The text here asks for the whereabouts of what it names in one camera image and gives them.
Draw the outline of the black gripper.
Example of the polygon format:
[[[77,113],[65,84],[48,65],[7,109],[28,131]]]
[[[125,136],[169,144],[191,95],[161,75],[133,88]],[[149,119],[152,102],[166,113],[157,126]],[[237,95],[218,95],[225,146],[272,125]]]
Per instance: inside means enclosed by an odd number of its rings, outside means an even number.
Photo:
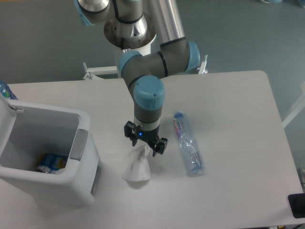
[[[168,139],[159,137],[159,127],[152,130],[143,130],[140,125],[128,121],[124,126],[124,135],[132,141],[132,146],[137,144],[138,139],[146,142],[152,149],[152,156],[162,155],[167,147]]]

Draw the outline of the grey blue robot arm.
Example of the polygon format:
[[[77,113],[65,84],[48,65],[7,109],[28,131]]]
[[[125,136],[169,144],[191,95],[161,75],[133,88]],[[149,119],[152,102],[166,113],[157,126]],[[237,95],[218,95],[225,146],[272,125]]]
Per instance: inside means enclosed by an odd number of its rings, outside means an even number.
[[[83,24],[104,22],[108,41],[121,49],[117,70],[134,103],[134,120],[124,126],[133,144],[142,140],[163,154],[168,140],[159,137],[165,88],[162,79],[197,68],[200,52],[187,41],[177,3],[150,0],[150,13],[140,0],[77,0]]]

